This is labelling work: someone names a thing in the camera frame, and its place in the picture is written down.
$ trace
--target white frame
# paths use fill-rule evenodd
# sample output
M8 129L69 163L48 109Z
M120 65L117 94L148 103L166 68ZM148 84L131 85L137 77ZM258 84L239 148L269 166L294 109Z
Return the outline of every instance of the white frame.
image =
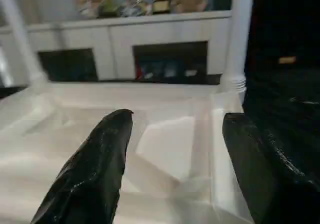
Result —
M1 39L5 55L8 58L8 61L10 62L9 66L9 72L8 75L12 76L12 79L14 80L14 83L21 82L20 79L25 79L28 77L31 81L34 79L37 79L41 73L42 70L40 68L39 62L36 58L36 56L33 53L33 50L31 48L31 45L29 44L29 40L27 37L27 31L24 28L23 25L23 19L21 17L21 14L18 10L18 8L15 5L15 2L13 0L0 0L4 11L7 13L8 21L10 22L12 28L13 28L13 34L15 35L15 39L17 40L16 43L12 41L12 39L5 40L4 36L5 34L8 34L10 32L10 29L8 28L2 28L0 31ZM222 52L225 52L225 63L223 64L223 76L221 79L222 85L230 88L236 89L239 93L244 94L246 91L246 78L244 75L244 65L245 65L245 57L247 52L247 43L248 43L248 33L249 33L249 26L250 26L250 19L251 19L251 8L252 8L252 1L253 0L232 0L232 11L227 12L204 12L204 13L192 13L192 14L185 14L185 15L166 15L166 16L151 16L151 17L139 17L139 18L128 18L128 19L113 19L113 20L96 20L96 21L82 21L82 22L75 22L75 23L66 23L66 24L59 24L58 29L72 29L72 34L66 34L66 42L68 48L76 48L78 46L87 46L87 47L93 47L94 55L96 58L96 66L99 74L100 79L104 78L112 78L116 77L117 75L119 77L132 77L133 75L133 67L130 66L127 68L126 65L123 64L123 61L127 61L128 57L126 58L119 58L121 56L121 50L119 50L119 46L121 45L120 42L125 41L123 39L123 34L119 33L119 26L123 25L140 25L140 24L155 24L157 23L158 26L161 26L162 22L172 22L172 25L176 25L175 22L177 21L183 21L183 23L186 23L187 21L197 21L197 22L206 22L208 19L219 19L219 18L228 18L228 15L230 17L231 13L231 21L230 24L226 24L228 26L227 30L229 35L228 39L227 36L223 37L223 41L227 41L228 45L225 46L224 43L220 45L220 41L217 41L217 44L209 44L209 52L212 51L214 54L209 54L209 62L216 61L216 58L218 59L218 69L221 68L221 64L223 62L221 55L215 54L215 51L218 52L218 50L222 50ZM80 31L77 29L80 28L97 28L96 31L93 31L92 29L88 30L92 32L91 34L81 34ZM29 32L33 33L34 31L44 31L48 30L50 28L56 29L57 25L37 25L33 26L29 29ZM214 36L220 33L220 29L216 30L215 28L210 29L209 27L205 27L206 31L210 32L207 33L207 36L204 37L202 33L196 32L193 36L193 34L190 33L184 33L186 37L177 38L179 41L184 40L191 40L191 38L188 37L188 35L193 36L193 39L201 39L201 40L211 40L214 38ZM38 38L44 38L45 40L48 40L47 47L49 49L57 48L55 45L55 41L52 40L52 36L50 37L50 34L45 34L41 37L32 37L33 34L31 34L31 43L33 42L33 39ZM119 36L123 41L115 40L114 38L117 38ZM168 38L163 39L163 41L169 41L170 43L174 43L174 40L170 40ZM116 44L117 50L114 49L113 43ZM42 48L42 43L38 46L38 49L44 50ZM23 72L24 67L21 63L21 60L18 60L19 54L18 49L20 49L20 52L22 53L23 59L25 62L25 67L28 69L28 73L16 73L17 70L20 70L20 72ZM114 64L106 65L106 60L110 63L116 62L117 68L114 67ZM213 69L209 67L209 73L214 73Z

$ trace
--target cabinet door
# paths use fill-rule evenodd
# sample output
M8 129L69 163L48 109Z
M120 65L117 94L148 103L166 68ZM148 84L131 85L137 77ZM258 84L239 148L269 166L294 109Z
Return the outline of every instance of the cabinet door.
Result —
M107 28L31 31L30 39L51 80L94 81L116 77Z
M202 41L208 42L207 73L221 74L224 71L227 54L228 28L229 19L111 27L117 75L119 78L136 77L134 61L136 46Z

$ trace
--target white plastic structure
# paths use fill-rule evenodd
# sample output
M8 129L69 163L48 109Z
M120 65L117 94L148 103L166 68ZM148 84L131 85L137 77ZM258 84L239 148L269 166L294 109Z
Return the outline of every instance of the white plastic structure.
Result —
M114 223L253 223L222 136L225 113L242 111L238 95L161 84L49 84L2 100L0 223L29 223L63 164L118 108L134 111L134 126Z

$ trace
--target wall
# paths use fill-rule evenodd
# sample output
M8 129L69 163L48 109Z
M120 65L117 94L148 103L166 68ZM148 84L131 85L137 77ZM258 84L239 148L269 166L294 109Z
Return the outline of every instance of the wall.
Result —
M37 24L41 22L41 15L36 0L16 0L23 18L27 24ZM5 15L0 6L0 27L6 25Z
M43 22L79 19L75 0L36 0Z

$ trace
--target black object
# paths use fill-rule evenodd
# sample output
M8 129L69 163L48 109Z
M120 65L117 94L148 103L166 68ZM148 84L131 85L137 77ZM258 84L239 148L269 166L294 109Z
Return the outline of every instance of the black object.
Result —
M223 135L256 224L320 223L320 70L247 75Z
M319 0L254 0L247 68L319 65ZM295 61L282 63L281 58Z
M19 92L21 90L25 89L25 87L0 87L0 100L8 97L10 95L13 95L16 92Z
M32 224L112 224L132 122L130 110L103 118L66 162Z

